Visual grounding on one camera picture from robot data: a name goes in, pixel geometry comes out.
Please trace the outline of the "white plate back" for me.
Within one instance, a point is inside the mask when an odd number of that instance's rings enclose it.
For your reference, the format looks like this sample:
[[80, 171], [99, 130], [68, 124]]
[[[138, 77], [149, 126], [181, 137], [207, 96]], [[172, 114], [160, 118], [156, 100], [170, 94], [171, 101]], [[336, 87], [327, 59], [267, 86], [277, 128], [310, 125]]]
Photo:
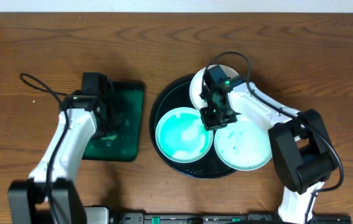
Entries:
[[[238, 72], [229, 66], [220, 65], [220, 67], [225, 72], [226, 76], [230, 78], [239, 76]], [[204, 71], [205, 68], [202, 68], [194, 75], [189, 87], [189, 96], [191, 102], [194, 105], [194, 108], [197, 110], [207, 107], [207, 103], [200, 97], [200, 94], [202, 93]]]

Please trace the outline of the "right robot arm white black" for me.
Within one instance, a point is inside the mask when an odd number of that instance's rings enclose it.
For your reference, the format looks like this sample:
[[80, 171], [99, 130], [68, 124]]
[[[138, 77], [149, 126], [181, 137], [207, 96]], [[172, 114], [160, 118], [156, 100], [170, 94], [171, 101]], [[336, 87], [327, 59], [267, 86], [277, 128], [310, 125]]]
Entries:
[[287, 223], [310, 223], [319, 193], [338, 189], [344, 180], [342, 161], [334, 149], [321, 115], [282, 105], [254, 83], [224, 81], [199, 86], [204, 125], [217, 134], [242, 126], [234, 136], [239, 149], [258, 150], [265, 143], [285, 189], [278, 215]]

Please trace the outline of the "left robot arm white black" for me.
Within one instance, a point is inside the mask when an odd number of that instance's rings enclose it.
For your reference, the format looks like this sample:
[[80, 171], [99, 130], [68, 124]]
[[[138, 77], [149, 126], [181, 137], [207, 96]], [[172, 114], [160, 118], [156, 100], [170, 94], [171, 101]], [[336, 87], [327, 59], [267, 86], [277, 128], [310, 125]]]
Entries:
[[109, 223], [110, 210], [83, 206], [75, 179], [91, 138], [114, 125], [111, 98], [76, 92], [60, 105], [56, 132], [27, 180], [11, 183], [7, 195], [13, 223]]

